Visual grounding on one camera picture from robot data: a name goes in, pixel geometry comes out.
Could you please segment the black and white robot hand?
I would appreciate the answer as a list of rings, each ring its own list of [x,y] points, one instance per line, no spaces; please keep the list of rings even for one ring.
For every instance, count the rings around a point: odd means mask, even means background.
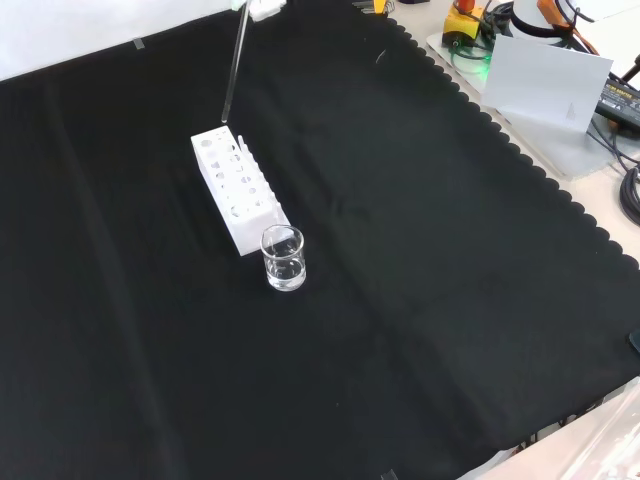
[[[232,0],[231,9],[239,11],[242,7],[247,7],[250,18],[254,22],[260,22],[278,14],[286,3],[286,0]]]

